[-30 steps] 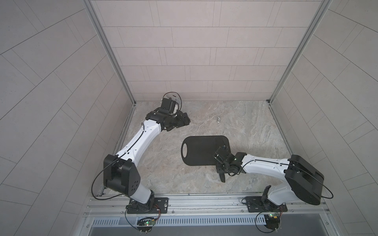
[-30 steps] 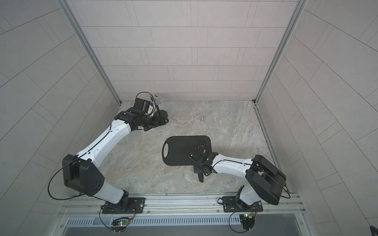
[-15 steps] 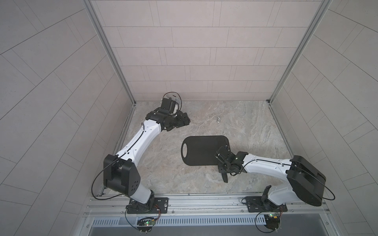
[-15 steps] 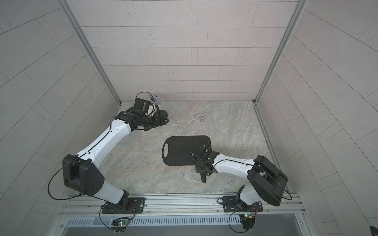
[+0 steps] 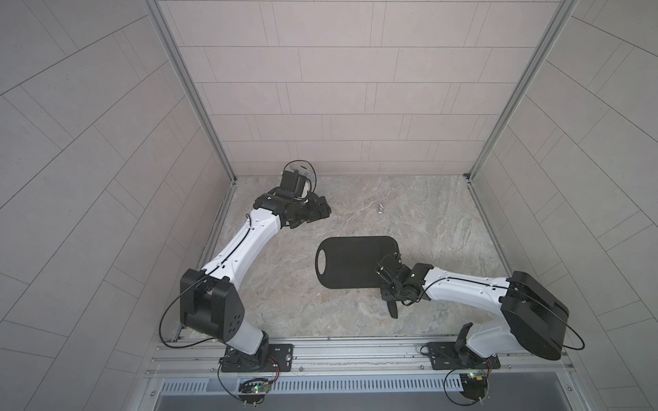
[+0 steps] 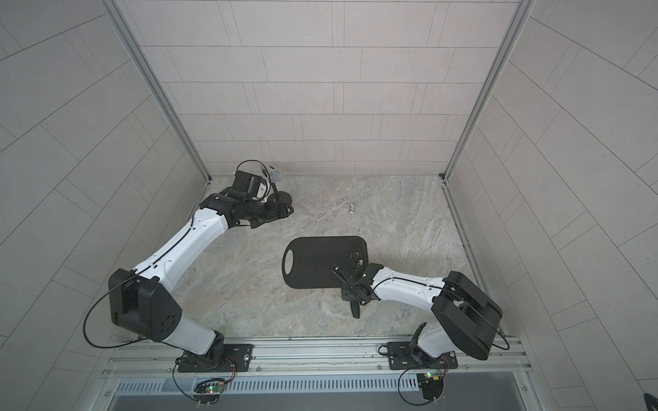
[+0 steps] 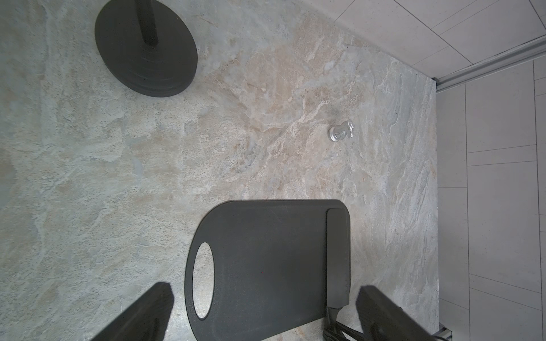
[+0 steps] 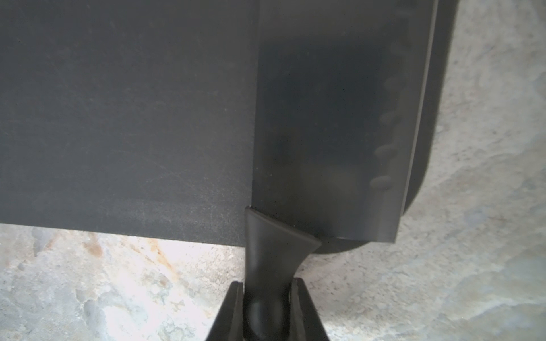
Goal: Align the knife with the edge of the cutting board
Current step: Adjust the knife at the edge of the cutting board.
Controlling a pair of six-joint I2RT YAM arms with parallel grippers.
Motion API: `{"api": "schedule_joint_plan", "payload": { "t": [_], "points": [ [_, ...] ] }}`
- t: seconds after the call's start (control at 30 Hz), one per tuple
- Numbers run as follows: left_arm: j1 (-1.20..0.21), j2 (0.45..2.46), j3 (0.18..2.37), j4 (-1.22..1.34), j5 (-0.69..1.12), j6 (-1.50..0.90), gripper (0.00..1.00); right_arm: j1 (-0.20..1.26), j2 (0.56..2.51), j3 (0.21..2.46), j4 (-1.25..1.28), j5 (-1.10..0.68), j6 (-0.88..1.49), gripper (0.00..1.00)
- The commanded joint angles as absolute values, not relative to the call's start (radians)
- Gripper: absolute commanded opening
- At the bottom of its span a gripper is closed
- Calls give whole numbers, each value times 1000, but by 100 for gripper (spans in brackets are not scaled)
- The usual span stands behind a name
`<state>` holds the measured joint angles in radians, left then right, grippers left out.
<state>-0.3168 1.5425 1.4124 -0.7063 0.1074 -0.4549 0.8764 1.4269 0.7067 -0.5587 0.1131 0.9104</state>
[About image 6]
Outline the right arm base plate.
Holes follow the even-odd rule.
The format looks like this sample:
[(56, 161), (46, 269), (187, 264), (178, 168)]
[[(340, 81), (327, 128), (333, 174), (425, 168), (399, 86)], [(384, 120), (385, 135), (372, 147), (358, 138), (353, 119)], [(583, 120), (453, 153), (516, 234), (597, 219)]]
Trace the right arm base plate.
[(378, 348), (378, 353), (387, 358), (391, 370), (436, 368), (450, 371), (459, 367), (454, 352), (434, 358), (407, 342), (387, 342)]

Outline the black knife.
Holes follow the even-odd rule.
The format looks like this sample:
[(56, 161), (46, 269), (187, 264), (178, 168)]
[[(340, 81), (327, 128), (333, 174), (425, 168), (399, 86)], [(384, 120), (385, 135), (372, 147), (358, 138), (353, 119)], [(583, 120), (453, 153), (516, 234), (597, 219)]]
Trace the black knife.
[(361, 306), (359, 301), (351, 301), (351, 314), (354, 319), (359, 319), (361, 315)]

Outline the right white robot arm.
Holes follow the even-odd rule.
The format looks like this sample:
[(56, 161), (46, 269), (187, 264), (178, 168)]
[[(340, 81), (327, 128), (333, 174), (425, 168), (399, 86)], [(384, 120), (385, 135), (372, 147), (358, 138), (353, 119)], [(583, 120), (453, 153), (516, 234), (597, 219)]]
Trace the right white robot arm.
[(419, 366), (455, 350), (477, 360), (488, 359), (502, 310), (461, 272), (418, 277), (343, 258), (334, 263), (333, 274), (355, 318), (370, 301), (395, 301), (433, 313), (436, 321), (419, 325), (407, 349), (407, 356)]

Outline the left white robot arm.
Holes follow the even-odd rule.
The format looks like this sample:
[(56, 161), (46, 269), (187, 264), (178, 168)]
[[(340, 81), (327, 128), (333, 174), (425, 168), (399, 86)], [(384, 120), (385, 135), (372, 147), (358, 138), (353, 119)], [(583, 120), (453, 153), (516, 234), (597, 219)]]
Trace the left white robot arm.
[(195, 356), (221, 357), (224, 336), (186, 316), (171, 292), (200, 254), (229, 229), (242, 222), (255, 229), (293, 212), (286, 192), (276, 192), (267, 200), (247, 199), (228, 190), (209, 195), (190, 221), (150, 258), (130, 271), (118, 269), (111, 275), (111, 322)]

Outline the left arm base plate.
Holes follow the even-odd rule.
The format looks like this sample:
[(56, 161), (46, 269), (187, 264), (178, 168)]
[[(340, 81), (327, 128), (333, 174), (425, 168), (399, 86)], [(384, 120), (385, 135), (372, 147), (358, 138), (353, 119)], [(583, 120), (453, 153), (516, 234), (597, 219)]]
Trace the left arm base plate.
[(212, 347), (207, 354), (184, 351), (176, 359), (180, 373), (229, 373), (248, 371), (253, 344), (223, 344)]

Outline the black cutting board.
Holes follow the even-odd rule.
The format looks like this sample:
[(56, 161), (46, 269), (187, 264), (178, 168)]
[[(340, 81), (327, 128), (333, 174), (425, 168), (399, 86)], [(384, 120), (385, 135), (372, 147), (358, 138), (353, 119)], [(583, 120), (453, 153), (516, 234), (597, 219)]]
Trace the black cutting board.
[(282, 273), (293, 289), (340, 289), (342, 282), (334, 273), (335, 264), (351, 259), (368, 265), (366, 241), (360, 236), (299, 237), (284, 251)]

